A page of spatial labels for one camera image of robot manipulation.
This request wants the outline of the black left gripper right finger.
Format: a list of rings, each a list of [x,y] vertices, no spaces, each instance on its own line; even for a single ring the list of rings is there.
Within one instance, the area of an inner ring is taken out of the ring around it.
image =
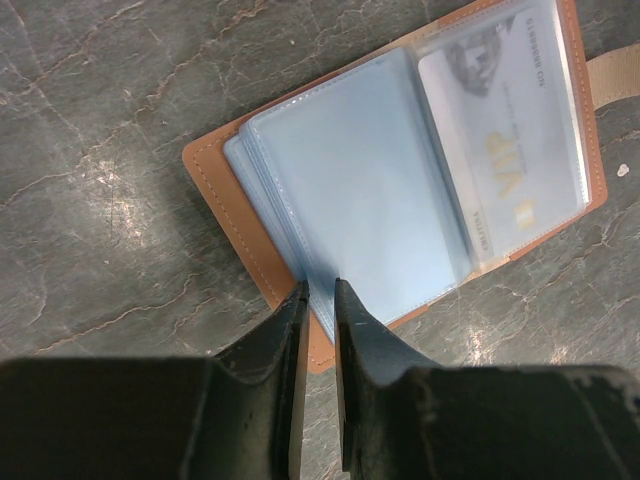
[[[335,285],[342,468],[354,479],[635,479],[639,383],[606,365],[444,367]]]

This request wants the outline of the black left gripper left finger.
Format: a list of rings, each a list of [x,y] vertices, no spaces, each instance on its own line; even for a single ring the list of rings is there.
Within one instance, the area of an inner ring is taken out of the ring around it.
[[[309,288],[214,356],[1,365],[5,479],[296,479]]]

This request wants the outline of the brown leather card holder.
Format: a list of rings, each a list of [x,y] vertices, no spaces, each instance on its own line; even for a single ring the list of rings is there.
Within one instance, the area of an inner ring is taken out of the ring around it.
[[[576,6],[556,3],[585,154],[583,212],[478,262],[418,72],[439,33],[505,1],[475,1],[188,144],[184,165],[271,307],[310,287],[308,368],[335,362],[335,282],[387,326],[515,260],[608,195],[597,109],[639,92],[639,48],[584,53]]]

